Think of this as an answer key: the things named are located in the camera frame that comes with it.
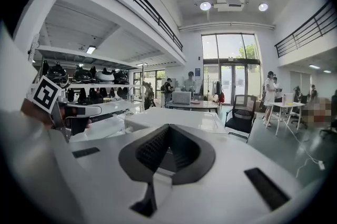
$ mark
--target door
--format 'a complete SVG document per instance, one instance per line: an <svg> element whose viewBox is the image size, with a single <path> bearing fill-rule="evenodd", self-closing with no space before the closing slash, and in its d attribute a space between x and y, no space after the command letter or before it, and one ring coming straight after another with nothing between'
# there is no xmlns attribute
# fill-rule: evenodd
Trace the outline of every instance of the door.
<svg viewBox="0 0 337 224"><path fill-rule="evenodd" d="M247 66L221 65L221 83L225 104L233 105L235 95L247 94Z"/></svg>

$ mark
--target white helmet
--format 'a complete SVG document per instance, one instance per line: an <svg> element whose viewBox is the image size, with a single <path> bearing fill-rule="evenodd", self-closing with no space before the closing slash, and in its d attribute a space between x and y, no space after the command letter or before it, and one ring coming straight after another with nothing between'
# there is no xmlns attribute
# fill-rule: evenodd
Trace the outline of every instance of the white helmet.
<svg viewBox="0 0 337 224"><path fill-rule="evenodd" d="M113 73L108 72L106 70L106 68L98 71L95 74L95 78L96 78L96 80L99 80L99 81L102 81L102 82L112 82L113 80L115 80L115 77L114 77Z"/></svg>

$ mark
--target fluorescent light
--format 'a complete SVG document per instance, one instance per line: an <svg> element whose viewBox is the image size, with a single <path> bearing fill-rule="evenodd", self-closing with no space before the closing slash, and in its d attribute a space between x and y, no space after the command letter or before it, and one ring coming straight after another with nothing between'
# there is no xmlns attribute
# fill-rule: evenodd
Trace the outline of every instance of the fluorescent light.
<svg viewBox="0 0 337 224"><path fill-rule="evenodd" d="M313 69L320 69L320 67L316 66L316 65L312 65L310 64L309 67L313 68Z"/></svg>
<svg viewBox="0 0 337 224"><path fill-rule="evenodd" d="M92 54L93 51L95 51L95 49L96 49L96 46L91 45L91 46L89 46L89 48L88 48L88 50L87 50L86 52L87 52L88 54Z"/></svg>
<svg viewBox="0 0 337 224"><path fill-rule="evenodd" d="M260 3L259 5L259 10L264 12L268 9L268 4L267 3Z"/></svg>
<svg viewBox="0 0 337 224"><path fill-rule="evenodd" d="M200 9L203 11L207 11L211 9L212 5L209 2L204 2L200 5Z"/></svg>

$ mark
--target floor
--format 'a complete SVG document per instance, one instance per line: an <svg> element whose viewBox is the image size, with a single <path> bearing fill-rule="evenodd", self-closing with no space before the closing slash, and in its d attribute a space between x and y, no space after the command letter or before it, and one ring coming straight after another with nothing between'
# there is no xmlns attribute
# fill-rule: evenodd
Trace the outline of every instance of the floor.
<svg viewBox="0 0 337 224"><path fill-rule="evenodd" d="M223 123L226 120L226 111L230 109L231 107L223 107L220 110L219 117ZM284 122L280 123L279 132L275 136L277 119L271 120L271 127L266 128L263 125L262 116L263 113L257 113L248 144L296 176L297 169L304 165L305 160L309 157ZM320 170L317 164L308 161L306 166L300 169L298 180L303 186L306 186L312 181L326 176L330 167L333 166L335 157L337 157L337 136L328 135L322 138L319 135L320 129L308 128L305 130L304 126L301 126L297 132L295 123L290 124L290 126L307 152L313 158L322 160L325 166L325 170Z"/></svg>

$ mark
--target cable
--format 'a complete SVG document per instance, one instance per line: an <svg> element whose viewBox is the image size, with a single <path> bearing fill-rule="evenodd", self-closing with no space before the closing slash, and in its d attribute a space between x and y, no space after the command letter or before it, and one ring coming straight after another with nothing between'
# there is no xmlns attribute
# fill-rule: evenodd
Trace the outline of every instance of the cable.
<svg viewBox="0 0 337 224"><path fill-rule="evenodd" d="M321 160L318 160L318 159L315 159L315 158L313 158L313 157L311 157L311 155L308 153L308 151L306 150L306 148L302 145L302 143L297 139L297 137L296 137L296 135L295 135L295 133L291 130L291 128L287 125L287 124L285 124L286 126L287 126L287 128L290 130L290 132L292 133L292 135L295 137L295 139L296 139L296 141L300 144L300 147L304 150L304 152L308 155L308 157L309 157L309 159L306 159L305 160L305 162L304 162L304 165L302 165L301 167L299 167L298 169L297 169L297 172L296 172L296 178L299 176L299 174L300 174L300 169L301 168L303 168L305 165L306 165L306 163L308 162L308 160L311 160L313 163L315 163L315 164L317 164L317 165L319 165L319 162L321 161Z"/></svg>

